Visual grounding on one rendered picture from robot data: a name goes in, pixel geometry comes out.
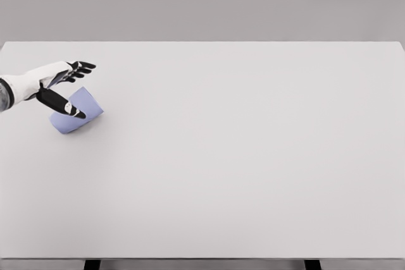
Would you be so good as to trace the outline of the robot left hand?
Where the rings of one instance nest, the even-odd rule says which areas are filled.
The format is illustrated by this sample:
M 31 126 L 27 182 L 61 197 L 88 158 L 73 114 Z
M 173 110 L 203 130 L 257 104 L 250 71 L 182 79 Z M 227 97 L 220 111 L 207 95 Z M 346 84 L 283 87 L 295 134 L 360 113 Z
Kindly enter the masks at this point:
M 72 63 L 59 61 L 36 68 L 30 71 L 30 93 L 28 96 L 34 96 L 43 105 L 59 114 L 85 119 L 86 115 L 83 111 L 53 91 L 51 87 L 63 82 L 74 83 L 78 78 L 83 78 L 92 73 L 95 68 L 95 64 L 85 61 Z

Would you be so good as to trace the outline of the light blue cup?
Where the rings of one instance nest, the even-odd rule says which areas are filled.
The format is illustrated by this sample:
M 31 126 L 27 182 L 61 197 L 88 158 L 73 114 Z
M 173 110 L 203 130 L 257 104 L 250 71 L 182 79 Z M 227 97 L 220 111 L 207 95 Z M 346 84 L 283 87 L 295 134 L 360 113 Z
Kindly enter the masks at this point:
M 68 98 L 68 101 L 73 106 L 84 112 L 86 118 L 76 118 L 73 116 L 60 114 L 58 112 L 52 113 L 49 117 L 50 123 L 62 134 L 67 134 L 79 129 L 104 112 L 99 103 L 85 87 L 81 87 L 74 92 Z

